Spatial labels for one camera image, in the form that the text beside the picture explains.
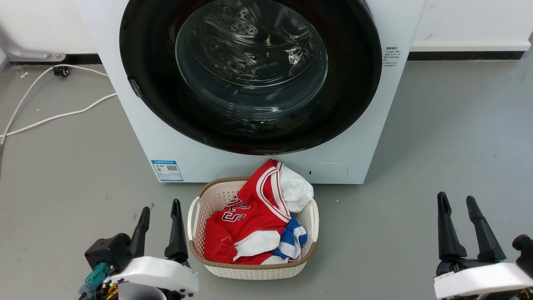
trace white plastic basket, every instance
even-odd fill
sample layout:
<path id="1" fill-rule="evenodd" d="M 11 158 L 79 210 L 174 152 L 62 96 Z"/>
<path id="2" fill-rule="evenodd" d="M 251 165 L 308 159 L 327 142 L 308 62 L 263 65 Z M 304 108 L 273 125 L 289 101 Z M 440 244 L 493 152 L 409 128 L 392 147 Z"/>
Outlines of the white plastic basket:
<path id="1" fill-rule="evenodd" d="M 317 244 L 318 209 L 314 199 L 296 214 L 296 220 L 308 234 L 308 241 L 302 247 L 302 258 L 293 263 L 277 265 L 236 265 L 211 262 L 204 259 L 204 237 L 207 219 L 222 210 L 237 194 L 248 177 L 231 177 L 214 180 L 204 186 L 200 196 L 194 199 L 189 209 L 187 230 L 192 254 L 213 274 L 233 279 L 270 280 L 290 278 L 298 275 L 305 267 Z"/>

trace black baseboard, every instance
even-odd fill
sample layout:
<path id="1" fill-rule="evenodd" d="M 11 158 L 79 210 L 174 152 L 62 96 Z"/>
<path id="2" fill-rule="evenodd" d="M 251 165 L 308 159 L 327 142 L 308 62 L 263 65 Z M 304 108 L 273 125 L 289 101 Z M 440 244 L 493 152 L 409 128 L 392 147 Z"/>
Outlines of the black baseboard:
<path id="1" fill-rule="evenodd" d="M 407 60 L 519 60 L 525 51 L 410 52 Z"/>
<path id="2" fill-rule="evenodd" d="M 408 61 L 439 60 L 519 60 L 525 51 L 447 51 L 410 52 Z M 98 54 L 67 54 L 64 61 L 57 62 L 11 62 L 13 66 L 101 65 Z"/>
<path id="3" fill-rule="evenodd" d="M 98 54 L 67 54 L 63 61 L 13 61 L 12 66 L 101 65 Z"/>

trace gray floor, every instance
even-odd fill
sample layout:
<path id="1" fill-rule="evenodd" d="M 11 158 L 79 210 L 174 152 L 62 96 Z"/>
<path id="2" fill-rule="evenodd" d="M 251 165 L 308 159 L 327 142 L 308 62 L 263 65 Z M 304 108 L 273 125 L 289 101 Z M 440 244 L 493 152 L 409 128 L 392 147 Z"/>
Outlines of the gray floor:
<path id="1" fill-rule="evenodd" d="M 318 247 L 303 272 L 278 281 L 200 273 L 196 299 L 433 299 L 438 264 L 436 195 L 446 191 L 457 234 L 477 255 L 465 198 L 474 195 L 509 260 L 533 235 L 533 53 L 521 61 L 409 62 L 367 182 L 315 187 Z M 0 128 L 43 67 L 0 73 Z M 29 75 L 21 78 L 24 72 Z M 110 83 L 73 70 L 48 74 L 13 129 L 84 108 Z M 101 237 L 131 234 L 153 202 L 146 254 L 163 256 L 172 198 L 188 208 L 198 184 L 160 184 L 120 106 L 8 137 L 0 177 L 0 290 L 5 299 L 77 299 Z"/>

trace washing machine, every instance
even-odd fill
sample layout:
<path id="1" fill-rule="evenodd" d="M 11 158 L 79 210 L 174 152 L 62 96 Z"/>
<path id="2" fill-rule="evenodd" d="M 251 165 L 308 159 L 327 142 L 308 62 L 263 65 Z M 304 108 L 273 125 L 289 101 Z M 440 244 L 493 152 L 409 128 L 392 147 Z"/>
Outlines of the washing machine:
<path id="1" fill-rule="evenodd" d="M 161 182 L 362 184 L 425 0 L 76 0 Z"/>

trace power cord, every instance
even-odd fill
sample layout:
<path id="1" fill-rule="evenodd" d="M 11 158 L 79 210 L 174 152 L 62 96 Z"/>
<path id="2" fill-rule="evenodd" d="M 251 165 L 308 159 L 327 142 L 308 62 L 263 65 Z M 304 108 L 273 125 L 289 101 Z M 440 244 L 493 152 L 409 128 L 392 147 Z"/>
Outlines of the power cord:
<path id="1" fill-rule="evenodd" d="M 91 71 L 91 72 L 95 72 L 97 74 L 100 74 L 100 75 L 103 75 L 105 77 L 109 77 L 107 74 L 105 73 L 102 73 L 102 72 L 99 72 L 97 70 L 93 70 L 93 69 L 89 69 L 89 68 L 84 68 L 84 67 L 79 67 L 79 66 L 73 66 L 73 65 L 55 65 L 54 67 L 71 67 L 71 68 L 76 68 L 76 69 L 81 69 L 81 70 L 86 70 L 86 71 Z M 10 135 L 14 135 L 16 133 L 19 133 L 19 132 L 23 132 L 25 130 L 28 130 L 30 128 L 33 128 L 35 126 L 39 126 L 43 123 L 46 123 L 48 121 L 51 121 L 51 120 L 54 120 L 54 119 L 58 119 L 58 118 L 61 118 L 61 117 L 64 117 L 64 116 L 70 116 L 70 115 L 75 115 L 75 114 L 80 114 L 80 113 L 83 113 L 83 112 L 86 112 L 87 110 L 93 108 L 95 105 L 99 104 L 100 102 L 106 100 L 106 99 L 109 99 L 111 97 L 114 97 L 117 95 L 117 93 L 113 93 L 111 95 L 107 95 L 103 98 L 101 98 L 100 100 L 96 101 L 95 103 L 93 103 L 92 105 L 88 106 L 87 108 L 85 109 L 82 109 L 82 110 L 78 110 L 76 112 L 71 112 L 71 113 L 66 113 L 66 114 L 62 114 L 62 115 L 57 115 L 57 116 L 54 116 L 54 117 L 50 117 L 50 118 L 47 118 L 45 120 L 42 120 L 40 122 L 37 122 L 35 124 L 32 124 L 30 126 L 26 126 L 22 129 L 19 129 L 19 130 L 15 130 L 13 132 L 9 132 L 9 128 L 11 127 L 11 123 L 13 123 L 13 120 L 15 119 L 15 116 L 17 115 L 17 112 L 19 111 L 19 108 L 20 106 L 22 105 L 22 102 L 24 102 L 24 99 L 26 99 L 26 96 L 30 93 L 30 90 L 34 87 L 34 85 L 37 83 L 37 81 L 39 81 L 39 79 L 41 79 L 44 74 L 46 74 L 48 71 L 52 70 L 54 67 L 50 67 L 48 69 L 46 69 L 46 71 L 44 71 L 42 74 L 39 75 L 39 77 L 37 77 L 37 79 L 35 79 L 35 81 L 31 84 L 30 88 L 28 89 L 28 91 L 26 91 L 26 93 L 24 94 L 24 97 L 22 97 L 22 99 L 20 99 L 20 102 L 19 104 L 17 105 L 17 108 L 15 108 L 15 112 L 13 113 L 13 115 L 11 116 L 11 119 L 9 120 L 9 123 L 7 124 L 7 127 L 5 128 L 5 131 L 4 131 L 4 134 L 1 135 L 0 137 L 2 138 L 2 140 L 0 140 L 0 165 L 2 164 L 2 150 L 4 149 L 4 145 L 5 145 L 5 138 L 7 136 L 10 136 Z"/>

